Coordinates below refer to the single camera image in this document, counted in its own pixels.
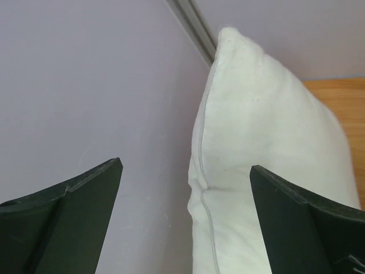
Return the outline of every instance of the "wall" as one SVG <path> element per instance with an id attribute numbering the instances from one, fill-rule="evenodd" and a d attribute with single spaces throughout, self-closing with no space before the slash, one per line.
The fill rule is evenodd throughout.
<path id="1" fill-rule="evenodd" d="M 195 0 L 212 33 L 231 25 L 301 78 L 365 75 L 363 0 Z"/>
<path id="2" fill-rule="evenodd" d="M 97 273 L 191 271 L 208 67 L 163 0 L 0 2 L 0 202 L 124 164 Z"/>

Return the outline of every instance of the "wooden table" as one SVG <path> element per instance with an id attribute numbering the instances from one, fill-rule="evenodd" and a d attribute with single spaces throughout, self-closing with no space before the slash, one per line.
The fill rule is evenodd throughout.
<path id="1" fill-rule="evenodd" d="M 306 87 L 337 116 L 351 146 L 362 208 L 365 208 L 365 78 L 315 80 Z"/>

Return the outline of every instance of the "white fabric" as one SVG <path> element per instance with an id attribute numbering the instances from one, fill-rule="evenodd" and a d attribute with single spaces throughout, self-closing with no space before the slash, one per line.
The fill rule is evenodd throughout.
<path id="1" fill-rule="evenodd" d="M 225 28 L 192 139 L 194 274 L 271 273 L 249 180 L 256 164 L 360 208 L 336 117 L 257 44 Z"/>

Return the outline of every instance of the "black plastic piece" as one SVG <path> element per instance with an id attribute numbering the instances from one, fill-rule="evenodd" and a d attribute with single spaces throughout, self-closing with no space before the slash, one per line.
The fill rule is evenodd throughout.
<path id="1" fill-rule="evenodd" d="M 0 273 L 95 273 L 122 169 L 111 159 L 0 204 Z"/>
<path id="2" fill-rule="evenodd" d="M 365 273 L 365 212 L 261 166 L 250 180 L 273 274 Z"/>

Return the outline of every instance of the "pillow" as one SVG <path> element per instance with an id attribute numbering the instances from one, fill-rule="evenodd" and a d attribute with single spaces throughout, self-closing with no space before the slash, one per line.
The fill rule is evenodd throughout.
<path id="1" fill-rule="evenodd" d="M 360 208 L 350 149 L 334 114 L 289 70 L 233 28 L 218 40 L 192 138 L 193 273 L 271 273 L 251 166 Z"/>

